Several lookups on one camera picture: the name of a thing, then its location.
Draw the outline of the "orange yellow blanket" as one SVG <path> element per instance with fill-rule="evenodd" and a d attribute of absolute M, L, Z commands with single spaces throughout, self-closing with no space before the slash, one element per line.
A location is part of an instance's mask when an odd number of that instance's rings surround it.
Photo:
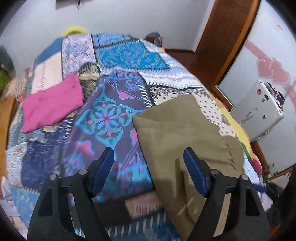
<path fill-rule="evenodd" d="M 257 174 L 257 176 L 259 178 L 261 178 L 262 165 L 259 161 L 259 158 L 255 155 L 255 153 L 253 152 L 253 150 L 251 148 L 250 139 L 249 139 L 247 132 L 240 124 L 238 124 L 232 118 L 228 109 L 226 108 L 226 106 L 222 102 L 220 102 L 219 100 L 216 100 L 216 105 L 220 109 L 222 114 L 226 117 L 226 120 L 229 121 L 231 127 L 233 127 L 234 132 L 236 133 L 239 141 L 241 142 L 241 144 L 243 146 L 243 150 L 247 155 L 248 161 L 250 162 L 250 164 L 251 164 L 252 168 L 254 169 L 255 173 Z"/>

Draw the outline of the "white appliance with stickers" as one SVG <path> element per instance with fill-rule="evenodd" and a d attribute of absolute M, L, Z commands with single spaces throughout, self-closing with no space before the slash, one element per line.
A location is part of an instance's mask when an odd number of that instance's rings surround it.
<path fill-rule="evenodd" d="M 230 114 L 253 142 L 266 135 L 285 117 L 284 103 L 285 98 L 271 83 L 257 80 Z"/>

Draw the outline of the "folded pink garment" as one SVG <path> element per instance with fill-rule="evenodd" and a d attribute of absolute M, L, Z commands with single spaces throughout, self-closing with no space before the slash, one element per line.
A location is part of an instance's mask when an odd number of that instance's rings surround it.
<path fill-rule="evenodd" d="M 82 105 L 83 91 L 78 75 L 71 73 L 61 83 L 23 99 L 23 132 L 53 125 Z"/>

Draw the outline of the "orange wooden folding table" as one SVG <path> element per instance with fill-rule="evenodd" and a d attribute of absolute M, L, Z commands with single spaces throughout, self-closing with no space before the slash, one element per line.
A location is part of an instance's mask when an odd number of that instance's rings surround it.
<path fill-rule="evenodd" d="M 14 96 L 8 97 L 1 102 L 1 122 L 0 122 L 0 173 L 1 178 L 6 176 L 6 147 L 9 138 L 9 129 L 13 117 L 15 116 L 18 104 Z"/>

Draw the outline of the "pile of bags and clothes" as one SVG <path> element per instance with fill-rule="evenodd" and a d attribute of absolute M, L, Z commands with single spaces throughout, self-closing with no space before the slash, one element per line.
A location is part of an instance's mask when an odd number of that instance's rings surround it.
<path fill-rule="evenodd" d="M 6 48 L 2 45 L 0 47 L 0 64 L 0 84 L 1 91 L 3 91 L 5 87 L 8 85 L 8 83 L 16 76 L 16 70 L 10 55 L 8 54 Z"/>

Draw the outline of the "blue patchwork bedspread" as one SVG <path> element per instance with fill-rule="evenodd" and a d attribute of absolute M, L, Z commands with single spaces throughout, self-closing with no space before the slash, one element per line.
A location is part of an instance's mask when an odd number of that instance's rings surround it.
<path fill-rule="evenodd" d="M 110 223 L 113 240 L 179 240 L 157 201 L 145 204 L 152 179 L 132 117 L 183 94 L 192 94 L 222 136 L 233 127 L 201 82 L 156 45 L 122 34 L 80 34 L 59 38 L 40 54 L 8 94 L 28 97 L 53 87 L 69 74 L 80 78 L 83 106 L 51 126 L 23 132 L 23 108 L 10 127 L 6 167 L 14 205 L 29 226 L 42 185 L 51 174 L 70 176 L 88 167 L 106 147 L 115 161 L 96 204 L 137 196 L 132 219 Z"/>

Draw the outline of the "yellow pillow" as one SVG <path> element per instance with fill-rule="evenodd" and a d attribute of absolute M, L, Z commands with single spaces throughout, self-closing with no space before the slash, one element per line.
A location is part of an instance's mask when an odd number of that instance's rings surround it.
<path fill-rule="evenodd" d="M 88 31 L 82 27 L 74 26 L 69 27 L 67 30 L 65 30 L 62 34 L 63 37 L 67 37 L 69 35 L 75 35 L 75 34 L 85 34 L 88 33 Z"/>

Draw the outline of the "brown wooden door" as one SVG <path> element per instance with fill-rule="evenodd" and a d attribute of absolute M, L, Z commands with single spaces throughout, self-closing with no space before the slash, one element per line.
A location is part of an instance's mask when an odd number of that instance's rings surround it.
<path fill-rule="evenodd" d="M 247 35 L 259 1 L 215 1 L 197 46 L 192 73 L 207 88 L 226 71 Z"/>

